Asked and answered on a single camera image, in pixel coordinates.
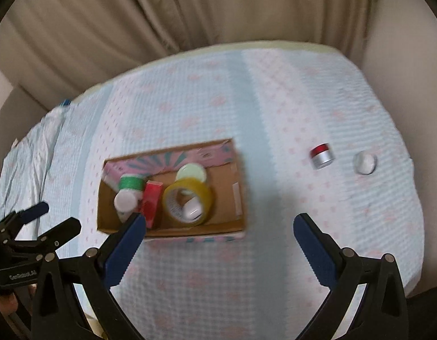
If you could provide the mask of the left hand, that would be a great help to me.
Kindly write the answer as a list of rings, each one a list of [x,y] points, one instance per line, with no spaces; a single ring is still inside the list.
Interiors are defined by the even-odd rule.
[[[23,306],[30,315],[33,314],[33,299],[36,294],[36,284],[15,288],[9,295],[0,295],[0,312],[9,317]]]

